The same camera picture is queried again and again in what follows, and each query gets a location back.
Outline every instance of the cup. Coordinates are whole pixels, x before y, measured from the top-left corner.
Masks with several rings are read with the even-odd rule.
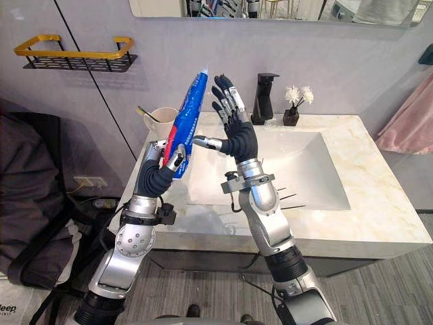
[[[160,122],[156,122],[148,115],[143,115],[143,121],[150,131],[156,134],[158,139],[168,138],[173,122],[177,116],[177,110],[171,107],[160,107],[155,109],[151,114]]]

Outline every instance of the bathroom sink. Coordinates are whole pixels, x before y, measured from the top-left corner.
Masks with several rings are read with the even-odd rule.
[[[308,210],[349,210],[350,205],[320,132],[295,131],[287,127],[255,126],[258,158],[265,173],[274,174],[274,186],[280,198],[296,194],[281,202],[281,207],[305,205]],[[197,135],[225,138],[215,125],[199,125]],[[232,157],[214,150],[193,147],[189,172],[182,182],[188,189],[189,204],[230,205],[220,183],[224,174],[235,171]]]

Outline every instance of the blue toothpaste tube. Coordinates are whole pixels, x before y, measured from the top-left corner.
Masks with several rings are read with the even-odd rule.
[[[185,173],[189,157],[192,151],[192,139],[196,132],[196,126],[198,116],[202,108],[202,102],[204,92],[206,90],[206,84],[208,82],[208,71],[203,70],[197,74],[196,78],[189,86],[187,95],[183,100],[182,106],[179,110],[178,115],[173,123],[170,134],[168,135],[168,141],[164,151],[163,165],[165,166],[176,150],[179,144],[184,144],[186,149],[186,159],[181,163],[179,169],[177,169],[173,178],[180,179]]]

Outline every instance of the black faucet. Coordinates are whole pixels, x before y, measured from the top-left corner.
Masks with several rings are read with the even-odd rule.
[[[254,110],[251,115],[253,125],[264,125],[266,120],[273,118],[271,98],[272,81],[279,77],[275,73],[258,73],[256,99],[254,101]]]

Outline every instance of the mirror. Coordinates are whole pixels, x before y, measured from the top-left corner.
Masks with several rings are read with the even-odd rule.
[[[433,0],[129,0],[136,17],[286,19],[415,26]]]

